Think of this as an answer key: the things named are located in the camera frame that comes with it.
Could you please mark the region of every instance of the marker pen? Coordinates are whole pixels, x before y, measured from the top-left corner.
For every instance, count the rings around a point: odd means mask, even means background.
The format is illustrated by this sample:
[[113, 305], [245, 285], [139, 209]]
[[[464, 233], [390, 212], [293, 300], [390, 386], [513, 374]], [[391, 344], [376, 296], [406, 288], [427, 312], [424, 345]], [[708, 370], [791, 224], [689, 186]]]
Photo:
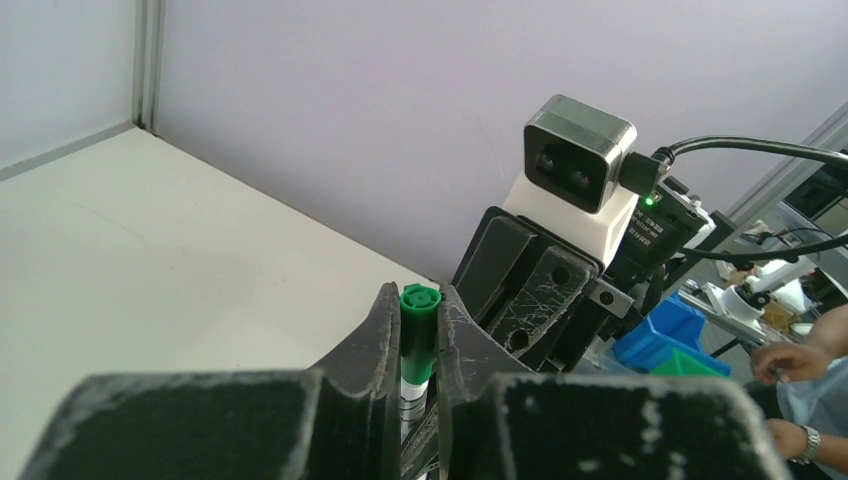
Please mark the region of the marker pen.
[[436, 316], [442, 295], [419, 284], [400, 296], [400, 439], [424, 415], [427, 383], [433, 373]]

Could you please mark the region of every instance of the workbench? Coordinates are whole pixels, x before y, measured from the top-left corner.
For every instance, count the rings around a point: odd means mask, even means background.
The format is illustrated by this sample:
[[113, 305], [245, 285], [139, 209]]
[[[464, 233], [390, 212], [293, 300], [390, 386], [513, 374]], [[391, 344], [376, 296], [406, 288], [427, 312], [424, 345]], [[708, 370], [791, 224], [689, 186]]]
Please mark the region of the workbench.
[[0, 231], [0, 478], [88, 375], [302, 369], [426, 282], [141, 130], [0, 182]]

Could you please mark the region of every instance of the white wall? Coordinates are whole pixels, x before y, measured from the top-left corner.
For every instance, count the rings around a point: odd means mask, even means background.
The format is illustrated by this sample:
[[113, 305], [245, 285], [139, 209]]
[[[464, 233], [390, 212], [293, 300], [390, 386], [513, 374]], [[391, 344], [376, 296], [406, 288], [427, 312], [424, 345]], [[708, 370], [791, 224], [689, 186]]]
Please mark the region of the white wall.
[[[650, 153], [733, 133], [801, 141], [846, 100], [848, 3], [167, 2], [160, 132], [446, 279], [554, 93], [635, 123]], [[684, 157], [726, 209], [779, 158]]]
[[0, 0], [0, 168], [130, 121], [135, 2]]

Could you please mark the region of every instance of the green marker cap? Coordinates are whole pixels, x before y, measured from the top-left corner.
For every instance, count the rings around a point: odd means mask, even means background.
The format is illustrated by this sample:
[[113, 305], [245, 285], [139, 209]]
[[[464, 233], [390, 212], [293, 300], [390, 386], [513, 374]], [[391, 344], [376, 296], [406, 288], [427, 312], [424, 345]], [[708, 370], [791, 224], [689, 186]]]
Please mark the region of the green marker cap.
[[417, 283], [400, 295], [400, 375], [412, 385], [423, 385], [433, 373], [441, 301], [438, 290]]

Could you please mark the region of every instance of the wire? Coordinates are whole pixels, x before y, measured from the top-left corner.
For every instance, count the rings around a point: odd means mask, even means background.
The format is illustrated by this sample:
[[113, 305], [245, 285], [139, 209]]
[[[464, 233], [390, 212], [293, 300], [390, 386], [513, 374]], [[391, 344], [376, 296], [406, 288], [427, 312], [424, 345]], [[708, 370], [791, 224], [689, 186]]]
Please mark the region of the wire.
[[772, 235], [772, 237], [783, 237], [783, 236], [789, 235], [790, 233], [795, 233], [795, 232], [827, 233], [827, 232], [825, 232], [824, 230], [822, 230], [821, 228], [818, 228], [818, 227], [798, 227], [798, 228], [790, 228], [789, 230], [783, 230], [781, 232], [777, 232], [774, 235]]
[[682, 142], [677, 142], [668, 147], [657, 150], [660, 155], [665, 155], [673, 163], [674, 160], [684, 153], [708, 148], [729, 148], [735, 150], [751, 150], [755, 152], [776, 153], [790, 157], [806, 158], [815, 160], [826, 165], [839, 168], [848, 168], [848, 155], [832, 152], [823, 148], [807, 147], [792, 143], [775, 142], [750, 137], [734, 137], [727, 135], [711, 135], [706, 137], [695, 137]]
[[[726, 135], [715, 135], [706, 137], [690, 138], [677, 142], [668, 147], [660, 147], [654, 153], [653, 158], [660, 161], [667, 160], [669, 164], [674, 163], [676, 158], [684, 153], [694, 152], [696, 150], [706, 150], [711, 148], [730, 148], [737, 150], [751, 150], [756, 152], [775, 153], [778, 155], [786, 155], [790, 157], [806, 158], [832, 165], [841, 169], [848, 169], [848, 155], [839, 152], [832, 152], [816, 147], [806, 147], [803, 145], [794, 145], [791, 143], [775, 142], [772, 140], [762, 140], [750, 137], [735, 137]], [[848, 245], [848, 234], [842, 235], [830, 240], [818, 242], [813, 245], [805, 245], [801, 247], [789, 248], [786, 250], [777, 250], [774, 252], [760, 253], [719, 253], [710, 252], [708, 250], [697, 250], [691, 248], [680, 249], [681, 253], [691, 255], [698, 258], [706, 258], [709, 260], [724, 260], [728, 262], [734, 261], [762, 261], [762, 260], [780, 260], [790, 257], [798, 257], [800, 255], [808, 255], [811, 253], [819, 253], [831, 248], [843, 247]]]

